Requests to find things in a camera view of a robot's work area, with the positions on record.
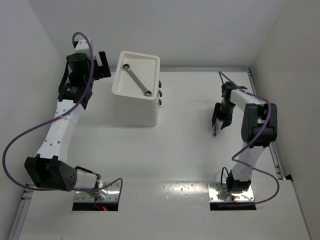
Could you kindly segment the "white three-drawer cabinet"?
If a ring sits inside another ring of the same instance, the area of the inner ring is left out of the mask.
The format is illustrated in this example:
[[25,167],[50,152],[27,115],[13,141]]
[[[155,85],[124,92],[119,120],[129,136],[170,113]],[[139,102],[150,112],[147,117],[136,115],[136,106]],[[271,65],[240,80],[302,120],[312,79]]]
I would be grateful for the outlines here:
[[[152,92],[144,96],[129,74],[122,69],[129,64],[134,74]],[[119,56],[112,94],[121,122],[127,126],[155,127],[159,119],[160,58],[155,55],[122,51]]]

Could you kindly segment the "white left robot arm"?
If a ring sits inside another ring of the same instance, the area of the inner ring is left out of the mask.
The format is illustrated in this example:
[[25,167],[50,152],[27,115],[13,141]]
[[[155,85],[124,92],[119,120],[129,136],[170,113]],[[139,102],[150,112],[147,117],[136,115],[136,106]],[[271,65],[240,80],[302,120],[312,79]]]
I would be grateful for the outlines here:
[[67,56],[67,64],[58,89],[55,118],[34,157],[24,167],[39,189],[95,189],[99,174],[67,163],[68,149],[76,124],[87,108],[93,84],[89,82],[91,60],[78,52]]

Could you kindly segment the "silver ratchet wrench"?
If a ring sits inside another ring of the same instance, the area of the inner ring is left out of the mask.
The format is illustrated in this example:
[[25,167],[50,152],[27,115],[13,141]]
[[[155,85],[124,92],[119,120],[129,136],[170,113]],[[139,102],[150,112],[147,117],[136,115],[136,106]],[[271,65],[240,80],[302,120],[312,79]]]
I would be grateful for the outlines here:
[[212,132],[212,136],[214,137],[214,138],[216,138],[217,137],[217,127],[215,126],[214,128],[213,128],[213,132]]
[[131,66],[129,64],[125,63],[122,66],[122,69],[129,74],[129,76],[133,79],[133,81],[141,89],[141,91],[143,92],[144,96],[146,96],[146,97],[151,97],[152,96],[152,92],[149,89],[147,89],[145,87],[145,85],[140,81],[140,79],[135,75],[135,73],[132,71]]

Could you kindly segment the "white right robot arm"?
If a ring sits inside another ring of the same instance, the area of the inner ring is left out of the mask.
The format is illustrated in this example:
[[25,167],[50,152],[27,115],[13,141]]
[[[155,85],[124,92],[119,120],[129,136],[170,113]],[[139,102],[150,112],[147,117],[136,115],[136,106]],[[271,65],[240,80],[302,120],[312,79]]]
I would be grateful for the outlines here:
[[252,172],[261,153],[278,136],[277,105],[247,92],[244,86],[225,82],[221,86],[221,102],[214,106],[212,127],[220,123],[220,129],[231,125],[233,111],[238,107],[243,112],[241,124],[242,149],[231,159],[234,167],[227,174],[225,189],[229,193],[247,191],[252,183]]

